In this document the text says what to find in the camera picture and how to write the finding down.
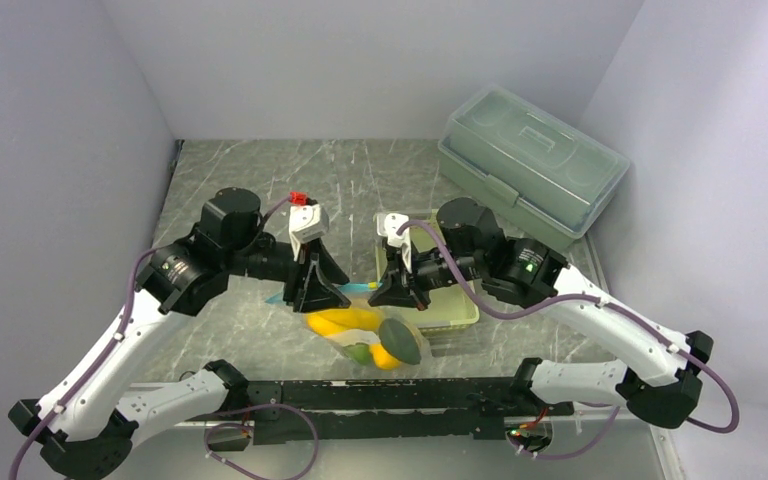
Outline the yellow banana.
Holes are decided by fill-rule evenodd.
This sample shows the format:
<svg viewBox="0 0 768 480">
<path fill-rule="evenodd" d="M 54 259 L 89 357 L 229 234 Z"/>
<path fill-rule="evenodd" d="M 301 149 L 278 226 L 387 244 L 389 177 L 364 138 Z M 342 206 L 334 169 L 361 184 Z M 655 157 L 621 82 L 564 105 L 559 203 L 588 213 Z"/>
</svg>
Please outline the yellow banana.
<svg viewBox="0 0 768 480">
<path fill-rule="evenodd" d="M 328 337 L 353 329 L 376 331 L 384 316 L 378 311 L 351 307 L 309 313 L 305 319 L 313 332 Z"/>
</svg>

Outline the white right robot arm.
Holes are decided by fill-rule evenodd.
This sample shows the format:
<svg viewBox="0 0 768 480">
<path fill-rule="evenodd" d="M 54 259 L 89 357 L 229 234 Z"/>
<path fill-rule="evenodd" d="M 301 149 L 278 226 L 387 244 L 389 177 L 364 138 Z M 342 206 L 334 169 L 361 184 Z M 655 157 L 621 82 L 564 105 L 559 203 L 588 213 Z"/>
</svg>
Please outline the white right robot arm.
<svg viewBox="0 0 768 480">
<path fill-rule="evenodd" d="M 643 318 L 561 253 L 533 238 L 505 234 L 494 213 L 470 198 L 446 202 L 432 227 L 396 212 L 380 213 L 375 222 L 386 265 L 371 305 L 423 311 L 434 290 L 456 286 L 473 301 L 488 294 L 510 305 L 512 320 L 544 311 L 611 353 L 612 360 L 602 363 L 523 360 L 510 391 L 520 413 L 581 402 L 623 406 L 668 429 L 690 420 L 713 347 L 710 336 Z M 414 251 L 416 229 L 427 229 L 431 249 Z"/>
</svg>

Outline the clear zip top bag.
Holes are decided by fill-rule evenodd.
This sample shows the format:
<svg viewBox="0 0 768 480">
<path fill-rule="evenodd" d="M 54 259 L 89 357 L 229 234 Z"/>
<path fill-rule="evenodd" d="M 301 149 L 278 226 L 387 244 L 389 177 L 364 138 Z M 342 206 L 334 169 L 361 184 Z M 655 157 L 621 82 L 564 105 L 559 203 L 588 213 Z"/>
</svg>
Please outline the clear zip top bag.
<svg viewBox="0 0 768 480">
<path fill-rule="evenodd" d="M 388 317 L 393 317 L 393 318 L 400 319 L 403 322 L 412 325 L 413 328 L 415 329 L 415 331 L 417 333 L 419 333 L 421 335 L 421 338 L 422 338 L 422 361 L 420 363 L 420 364 L 422 364 L 424 360 L 426 360 L 427 358 L 429 358 L 431 356 L 431 347 L 430 347 L 430 344 L 429 344 L 428 340 L 426 339 L 426 337 L 420 332 L 420 330 L 415 325 L 413 325 L 412 323 L 410 323 L 408 321 L 405 321 L 401 316 L 393 314 L 392 312 L 385 311 L 385 310 L 383 310 L 380 307 L 372 307 L 372 306 L 370 306 L 368 304 L 368 297 L 375 290 L 376 286 L 377 286 L 377 284 L 375 282 L 348 283 L 346 285 L 340 286 L 339 289 L 351 301 L 351 305 L 348 308 L 356 307 L 356 308 L 365 308 L 365 309 L 369 309 L 369 310 L 378 311 L 378 312 L 380 312 L 384 316 L 384 319 L 388 318 Z M 305 316 L 307 314 L 309 314 L 309 313 L 305 313 L 303 315 L 303 321 L 304 321 L 304 324 L 306 325 L 306 327 L 310 331 L 312 331 L 308 327 L 306 319 L 305 319 Z M 323 339 L 325 339 L 335 350 L 337 350 L 339 353 L 341 353 L 346 358 L 348 358 L 348 357 L 346 356 L 346 354 L 343 351 L 343 348 L 345 346 L 349 346 L 349 345 L 353 345 L 353 344 L 357 344 L 357 343 L 365 343 L 367 345 L 381 344 L 381 340 L 379 339 L 379 336 L 378 336 L 378 329 L 376 331 L 364 331 L 364 330 L 353 329 L 353 330 L 348 330 L 348 331 L 345 331 L 345 332 L 342 332 L 342 333 L 338 333 L 336 335 L 332 335 L 332 336 L 328 336 L 328 337 L 323 337 L 323 336 L 320 336 L 320 335 L 318 335 L 318 336 L 323 338 Z M 360 366 L 369 367 L 369 368 L 374 367 L 374 368 L 376 368 L 378 370 L 381 370 L 381 369 L 377 368 L 373 362 L 371 364 L 369 364 L 369 365 L 360 365 Z M 418 366 L 418 365 L 408 365 L 406 363 L 403 363 L 397 369 L 413 367 L 413 366 Z"/>
</svg>

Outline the yellow bell pepper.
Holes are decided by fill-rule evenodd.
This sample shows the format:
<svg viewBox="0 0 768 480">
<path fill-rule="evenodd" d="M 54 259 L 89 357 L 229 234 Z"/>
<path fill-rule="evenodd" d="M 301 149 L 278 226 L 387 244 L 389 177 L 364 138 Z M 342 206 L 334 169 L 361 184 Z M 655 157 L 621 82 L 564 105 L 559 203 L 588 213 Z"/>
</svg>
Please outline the yellow bell pepper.
<svg viewBox="0 0 768 480">
<path fill-rule="evenodd" d="M 403 362 L 389 353 L 382 344 L 371 344 L 368 346 L 372 356 L 373 363 L 381 370 L 394 370 L 399 368 Z"/>
</svg>

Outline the green lime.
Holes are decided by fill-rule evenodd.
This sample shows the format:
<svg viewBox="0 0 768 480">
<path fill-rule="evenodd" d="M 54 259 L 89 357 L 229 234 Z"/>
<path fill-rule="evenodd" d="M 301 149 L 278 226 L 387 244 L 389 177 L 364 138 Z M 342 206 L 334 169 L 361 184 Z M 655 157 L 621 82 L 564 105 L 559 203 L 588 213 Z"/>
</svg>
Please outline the green lime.
<svg viewBox="0 0 768 480">
<path fill-rule="evenodd" d="M 373 355 L 369 345 L 357 343 L 343 348 L 346 356 L 359 365 L 369 365 L 373 362 Z"/>
</svg>

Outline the dark green avocado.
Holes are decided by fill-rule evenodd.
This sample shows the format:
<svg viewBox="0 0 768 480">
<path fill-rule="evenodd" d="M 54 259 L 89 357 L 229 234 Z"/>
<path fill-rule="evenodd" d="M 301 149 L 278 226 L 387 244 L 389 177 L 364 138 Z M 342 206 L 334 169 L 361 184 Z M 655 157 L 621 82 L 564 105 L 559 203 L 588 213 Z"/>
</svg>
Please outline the dark green avocado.
<svg viewBox="0 0 768 480">
<path fill-rule="evenodd" d="M 381 322 L 378 336 L 383 348 L 400 362 L 408 365 L 421 363 L 422 338 L 412 325 L 388 317 Z"/>
</svg>

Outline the pale green perforated basket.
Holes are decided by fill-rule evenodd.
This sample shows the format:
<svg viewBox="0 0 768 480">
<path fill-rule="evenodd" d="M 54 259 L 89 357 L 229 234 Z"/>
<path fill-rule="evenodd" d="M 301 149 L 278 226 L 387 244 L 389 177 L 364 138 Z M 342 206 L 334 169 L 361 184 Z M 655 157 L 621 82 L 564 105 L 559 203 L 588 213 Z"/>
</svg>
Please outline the pale green perforated basket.
<svg viewBox="0 0 768 480">
<path fill-rule="evenodd" d="M 378 212 L 374 215 L 376 233 L 378 223 L 383 224 L 387 212 Z M 405 210 L 402 215 L 410 219 L 417 219 L 431 226 L 442 238 L 442 233 L 436 222 L 436 209 L 432 210 Z M 412 252 L 425 253 L 436 244 L 432 238 L 422 229 L 410 228 L 413 242 Z M 380 280 L 387 266 L 386 253 L 379 240 L 374 248 L 376 261 L 376 280 Z M 480 312 L 474 302 L 463 292 L 456 283 L 446 288 L 435 289 L 430 292 L 431 303 L 424 311 L 402 307 L 380 307 L 385 311 L 401 316 L 405 321 L 415 325 L 420 330 L 443 331 L 468 328 L 479 320 Z"/>
</svg>

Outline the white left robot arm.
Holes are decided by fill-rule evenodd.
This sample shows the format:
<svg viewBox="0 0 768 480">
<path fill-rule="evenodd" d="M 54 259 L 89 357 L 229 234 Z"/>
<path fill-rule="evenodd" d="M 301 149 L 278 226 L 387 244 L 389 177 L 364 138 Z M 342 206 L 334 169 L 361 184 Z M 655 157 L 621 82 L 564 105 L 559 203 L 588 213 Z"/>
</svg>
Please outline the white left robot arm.
<svg viewBox="0 0 768 480">
<path fill-rule="evenodd" d="M 187 235 L 138 257 L 121 311 L 84 358 L 49 393 L 9 412 L 55 473 L 102 479 L 139 444 L 179 422 L 208 414 L 232 420 L 252 408 L 248 379 L 224 360 L 163 388 L 128 393 L 142 365 L 222 295 L 231 277 L 282 283 L 283 301 L 297 313 L 348 306 L 341 291 L 347 275 L 323 244 L 324 207 L 296 192 L 283 204 L 285 242 L 266 231 L 271 212 L 259 196 L 230 187 L 203 205 Z"/>
</svg>

